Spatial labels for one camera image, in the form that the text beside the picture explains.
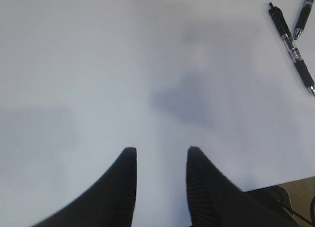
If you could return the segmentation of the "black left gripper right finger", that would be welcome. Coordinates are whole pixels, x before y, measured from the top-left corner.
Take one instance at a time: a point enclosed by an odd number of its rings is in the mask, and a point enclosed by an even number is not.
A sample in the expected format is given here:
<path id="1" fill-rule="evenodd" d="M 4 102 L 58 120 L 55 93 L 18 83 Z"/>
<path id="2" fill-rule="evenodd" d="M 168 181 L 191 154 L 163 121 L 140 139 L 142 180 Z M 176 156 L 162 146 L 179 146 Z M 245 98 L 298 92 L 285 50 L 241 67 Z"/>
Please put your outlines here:
<path id="1" fill-rule="evenodd" d="M 194 227 L 296 227 L 230 182 L 199 147 L 190 147 L 186 192 Z"/>

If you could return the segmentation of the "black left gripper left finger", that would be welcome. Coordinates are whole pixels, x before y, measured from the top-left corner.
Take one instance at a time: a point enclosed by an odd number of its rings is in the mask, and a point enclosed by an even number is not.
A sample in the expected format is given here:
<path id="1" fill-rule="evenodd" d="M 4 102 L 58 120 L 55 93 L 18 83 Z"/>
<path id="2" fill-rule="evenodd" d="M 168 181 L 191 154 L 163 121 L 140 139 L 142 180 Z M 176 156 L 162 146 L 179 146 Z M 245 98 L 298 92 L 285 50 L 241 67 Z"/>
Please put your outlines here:
<path id="1" fill-rule="evenodd" d="M 130 227 L 136 201 L 137 151 L 123 149 L 109 169 L 38 227 Z"/>

